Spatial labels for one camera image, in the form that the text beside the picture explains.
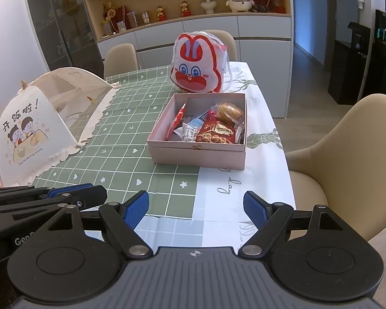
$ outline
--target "red snack package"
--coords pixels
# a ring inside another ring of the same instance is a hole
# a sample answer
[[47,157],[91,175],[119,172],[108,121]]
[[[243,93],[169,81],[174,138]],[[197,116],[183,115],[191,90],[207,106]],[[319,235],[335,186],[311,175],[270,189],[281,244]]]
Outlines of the red snack package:
[[172,134],[173,130],[177,129],[179,125],[181,126],[181,119],[183,118],[184,112],[186,111],[186,105],[187,105],[187,102],[183,106],[181,106],[179,112],[174,118],[173,123],[170,125],[168,134],[166,135],[166,140],[169,140],[169,137]]
[[208,111],[207,120],[200,129],[196,141],[205,143],[236,144],[235,128],[217,120],[212,110]]

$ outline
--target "gray ribbed plate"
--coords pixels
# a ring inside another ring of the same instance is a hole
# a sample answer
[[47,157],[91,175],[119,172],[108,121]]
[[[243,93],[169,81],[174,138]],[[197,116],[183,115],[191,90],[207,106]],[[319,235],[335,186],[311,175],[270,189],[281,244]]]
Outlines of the gray ribbed plate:
[[[51,306],[14,304],[16,309]],[[163,247],[154,258],[131,262],[118,281],[93,299],[58,309],[381,309],[370,299],[322,305],[282,289],[264,265],[238,258],[230,247]]]

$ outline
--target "dining table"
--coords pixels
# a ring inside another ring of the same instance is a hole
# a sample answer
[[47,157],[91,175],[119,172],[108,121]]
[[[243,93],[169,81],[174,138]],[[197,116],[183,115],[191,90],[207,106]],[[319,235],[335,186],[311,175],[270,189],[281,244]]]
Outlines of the dining table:
[[[231,75],[225,74],[223,91],[246,94],[244,170],[153,162],[147,137],[170,98],[180,92],[170,80],[169,66],[161,66],[108,77],[120,89],[93,137],[33,185],[102,185],[106,203],[123,203],[145,190],[149,209],[135,231],[153,251],[160,246],[231,246],[237,251],[257,231],[243,209],[246,191],[294,208],[295,200],[280,136],[262,92],[247,63],[229,64]],[[87,234],[102,239],[99,232]]]

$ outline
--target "glass cabinet door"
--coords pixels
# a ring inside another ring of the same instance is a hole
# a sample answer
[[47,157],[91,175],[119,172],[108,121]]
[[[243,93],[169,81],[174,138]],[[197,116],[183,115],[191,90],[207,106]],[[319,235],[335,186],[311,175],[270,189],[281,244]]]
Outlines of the glass cabinet door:
[[50,70],[71,66],[51,0],[27,0],[41,50]]
[[104,65],[93,37],[84,1],[51,1],[72,65],[103,78]]

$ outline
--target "white vase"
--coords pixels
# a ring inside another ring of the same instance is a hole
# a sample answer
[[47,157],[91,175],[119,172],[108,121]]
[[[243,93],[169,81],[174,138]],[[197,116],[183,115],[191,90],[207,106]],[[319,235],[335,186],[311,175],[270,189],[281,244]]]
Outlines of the white vase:
[[202,2],[200,4],[200,7],[202,7],[204,10],[206,10],[206,14],[213,14],[214,8],[216,8],[217,2],[216,1],[210,1],[206,0],[206,2]]

